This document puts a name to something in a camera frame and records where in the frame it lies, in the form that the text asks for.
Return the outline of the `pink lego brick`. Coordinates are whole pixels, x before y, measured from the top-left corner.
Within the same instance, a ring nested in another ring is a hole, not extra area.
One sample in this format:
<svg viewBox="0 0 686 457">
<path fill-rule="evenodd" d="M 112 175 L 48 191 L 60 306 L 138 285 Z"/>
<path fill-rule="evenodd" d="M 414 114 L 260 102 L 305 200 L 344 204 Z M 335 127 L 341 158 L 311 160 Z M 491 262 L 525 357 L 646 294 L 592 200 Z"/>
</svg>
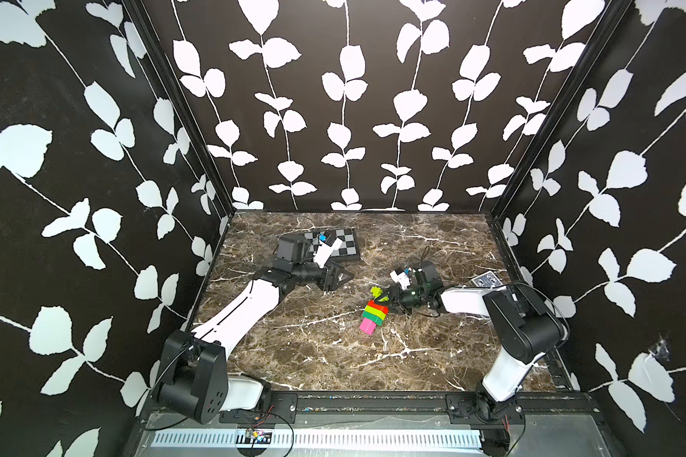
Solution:
<svg viewBox="0 0 686 457">
<path fill-rule="evenodd" d="M 367 335 L 373 335 L 377 329 L 377 323 L 368 318 L 364 318 L 359 326 L 359 329 Z"/>
</svg>

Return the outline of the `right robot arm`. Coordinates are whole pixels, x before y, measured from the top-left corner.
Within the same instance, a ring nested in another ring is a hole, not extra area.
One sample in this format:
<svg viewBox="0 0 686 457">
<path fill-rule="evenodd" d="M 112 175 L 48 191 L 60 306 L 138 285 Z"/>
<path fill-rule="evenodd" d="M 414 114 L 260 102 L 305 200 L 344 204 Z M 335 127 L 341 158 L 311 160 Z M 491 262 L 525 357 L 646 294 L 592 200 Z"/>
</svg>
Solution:
<svg viewBox="0 0 686 457">
<path fill-rule="evenodd" d="M 483 400 L 502 404 L 516 395 L 531 368 L 569 336 L 547 300 L 532 286 L 516 282 L 491 288 L 447 286 L 433 263 L 399 268 L 394 283 L 375 297 L 375 304 L 409 314 L 417 308 L 436 313 L 465 314 L 488 319 L 500 350 L 478 389 Z"/>
</svg>

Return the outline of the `dark green long lego brick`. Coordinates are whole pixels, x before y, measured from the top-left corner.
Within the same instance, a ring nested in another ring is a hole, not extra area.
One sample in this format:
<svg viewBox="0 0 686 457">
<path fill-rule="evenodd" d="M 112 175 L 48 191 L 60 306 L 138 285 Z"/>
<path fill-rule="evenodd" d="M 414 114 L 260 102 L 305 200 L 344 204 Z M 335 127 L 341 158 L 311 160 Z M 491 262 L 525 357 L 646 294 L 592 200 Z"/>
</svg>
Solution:
<svg viewBox="0 0 686 457">
<path fill-rule="evenodd" d="M 381 325 L 383 324 L 383 321 L 382 321 L 380 318 L 376 317 L 376 316 L 375 316 L 375 317 L 366 317 L 366 316 L 364 316 L 363 319 L 364 319 L 365 321 L 370 321 L 370 322 L 372 322 L 373 324 L 375 324 L 375 325 L 377 325 L 377 326 L 381 326 Z"/>
</svg>

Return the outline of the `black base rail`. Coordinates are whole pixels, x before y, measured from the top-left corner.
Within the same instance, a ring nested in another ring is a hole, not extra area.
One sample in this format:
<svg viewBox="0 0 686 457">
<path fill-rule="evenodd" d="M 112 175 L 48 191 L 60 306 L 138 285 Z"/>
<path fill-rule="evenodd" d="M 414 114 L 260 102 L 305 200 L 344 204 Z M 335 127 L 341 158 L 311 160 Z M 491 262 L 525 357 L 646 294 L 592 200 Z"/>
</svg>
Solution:
<svg viewBox="0 0 686 457">
<path fill-rule="evenodd" d="M 586 393 L 520 392 L 501 403 L 472 391 L 336 391 L 271 390 L 251 411 L 223 412 L 219 421 L 274 424 L 302 422 L 304 413 L 314 414 L 444 414 L 454 425 L 503 428 L 523 425 L 534 415 L 598 416 L 596 402 Z"/>
</svg>

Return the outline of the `lime small lego brick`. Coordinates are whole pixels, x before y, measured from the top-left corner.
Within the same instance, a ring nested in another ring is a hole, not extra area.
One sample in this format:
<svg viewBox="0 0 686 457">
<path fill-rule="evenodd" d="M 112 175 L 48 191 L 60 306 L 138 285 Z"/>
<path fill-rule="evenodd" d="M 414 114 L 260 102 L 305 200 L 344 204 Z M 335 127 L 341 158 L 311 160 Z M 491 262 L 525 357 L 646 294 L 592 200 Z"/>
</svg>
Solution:
<svg viewBox="0 0 686 457">
<path fill-rule="evenodd" d="M 373 296 L 373 299 L 377 300 L 383 294 L 384 294 L 384 291 L 380 287 L 372 287 L 371 288 L 371 295 Z"/>
</svg>

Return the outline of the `blue playing card box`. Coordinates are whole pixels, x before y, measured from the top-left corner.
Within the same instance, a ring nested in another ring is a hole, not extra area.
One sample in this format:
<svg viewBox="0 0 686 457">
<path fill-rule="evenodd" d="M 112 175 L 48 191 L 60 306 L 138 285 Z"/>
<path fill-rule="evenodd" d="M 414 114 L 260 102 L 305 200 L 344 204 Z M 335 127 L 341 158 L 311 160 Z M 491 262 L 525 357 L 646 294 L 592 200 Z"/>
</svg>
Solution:
<svg viewBox="0 0 686 457">
<path fill-rule="evenodd" d="M 491 270 L 472 278 L 471 284 L 480 289 L 497 289 L 504 286 L 501 279 Z"/>
</svg>

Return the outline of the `lime lego brick long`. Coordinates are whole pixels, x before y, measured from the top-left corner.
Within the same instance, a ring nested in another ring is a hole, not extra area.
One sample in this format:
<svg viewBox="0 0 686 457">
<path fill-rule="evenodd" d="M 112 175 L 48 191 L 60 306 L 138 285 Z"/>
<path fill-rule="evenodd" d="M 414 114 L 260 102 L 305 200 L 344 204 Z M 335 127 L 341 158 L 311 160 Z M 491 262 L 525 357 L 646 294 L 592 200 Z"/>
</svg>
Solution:
<svg viewBox="0 0 686 457">
<path fill-rule="evenodd" d="M 362 316 L 363 316 L 363 317 L 364 317 L 364 316 L 366 316 L 366 317 L 375 317 L 375 315 L 371 315 L 371 314 L 369 314 L 369 313 L 367 313 L 367 312 L 363 312 L 363 313 L 362 313 Z"/>
<path fill-rule="evenodd" d="M 384 314 L 389 313 L 388 307 L 382 306 L 381 304 L 377 304 L 373 301 L 369 301 L 367 307 L 375 308 L 376 310 L 379 310 L 380 312 L 383 312 Z"/>
</svg>

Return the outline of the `white perforated strip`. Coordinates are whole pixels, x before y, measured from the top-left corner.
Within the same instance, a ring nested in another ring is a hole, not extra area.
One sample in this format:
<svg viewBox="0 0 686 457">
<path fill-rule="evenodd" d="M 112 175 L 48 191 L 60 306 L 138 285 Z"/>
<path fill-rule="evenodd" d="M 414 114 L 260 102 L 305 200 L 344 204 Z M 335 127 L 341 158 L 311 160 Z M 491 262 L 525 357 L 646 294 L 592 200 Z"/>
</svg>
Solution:
<svg viewBox="0 0 686 457">
<path fill-rule="evenodd" d="M 274 433 L 268 447 L 252 449 L 336 449 L 337 451 L 481 451 L 484 441 L 477 430 L 268 430 Z M 153 449 L 247 449 L 238 447 L 242 430 L 176 428 L 154 434 Z"/>
</svg>

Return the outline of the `black white chessboard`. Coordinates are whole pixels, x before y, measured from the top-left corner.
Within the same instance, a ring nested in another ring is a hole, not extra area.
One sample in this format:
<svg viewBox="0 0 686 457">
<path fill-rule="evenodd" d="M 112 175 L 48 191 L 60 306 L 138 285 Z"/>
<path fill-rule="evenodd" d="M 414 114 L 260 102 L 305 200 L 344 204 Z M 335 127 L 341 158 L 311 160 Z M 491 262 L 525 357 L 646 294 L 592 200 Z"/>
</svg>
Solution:
<svg viewBox="0 0 686 457">
<path fill-rule="evenodd" d="M 354 228 L 318 228 L 311 232 L 304 232 L 307 242 L 310 244 L 308 253 L 315 255 L 321 243 L 321 237 L 329 235 L 341 241 L 337 251 L 331 254 L 331 259 L 337 262 L 353 262 L 360 260 L 360 248 L 357 243 L 356 230 Z"/>
</svg>

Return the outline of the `small circuit board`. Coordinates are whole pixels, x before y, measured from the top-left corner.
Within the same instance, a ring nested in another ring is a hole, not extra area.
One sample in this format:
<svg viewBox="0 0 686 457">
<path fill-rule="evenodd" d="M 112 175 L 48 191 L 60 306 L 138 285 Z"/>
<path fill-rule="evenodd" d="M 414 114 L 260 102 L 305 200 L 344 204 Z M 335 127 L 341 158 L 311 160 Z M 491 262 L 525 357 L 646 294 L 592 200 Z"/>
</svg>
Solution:
<svg viewBox="0 0 686 457">
<path fill-rule="evenodd" d="M 274 433 L 270 430 L 242 430 L 236 437 L 238 447 L 268 447 L 272 443 Z"/>
</svg>

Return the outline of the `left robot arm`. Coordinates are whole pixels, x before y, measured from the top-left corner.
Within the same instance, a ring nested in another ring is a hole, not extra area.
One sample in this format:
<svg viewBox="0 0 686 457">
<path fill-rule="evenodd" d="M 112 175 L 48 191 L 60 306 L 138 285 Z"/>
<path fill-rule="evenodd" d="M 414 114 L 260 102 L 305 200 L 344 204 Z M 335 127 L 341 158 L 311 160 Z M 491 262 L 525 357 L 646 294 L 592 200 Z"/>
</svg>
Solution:
<svg viewBox="0 0 686 457">
<path fill-rule="evenodd" d="M 328 261 L 293 263 L 259 270 L 244 291 L 219 314 L 192 331 L 175 331 L 165 341 L 152 398 L 161 407 L 208 424 L 224 411 L 253 411 L 267 401 L 266 382 L 228 373 L 227 360 L 253 326 L 298 286 L 335 291 L 354 278 Z"/>
</svg>

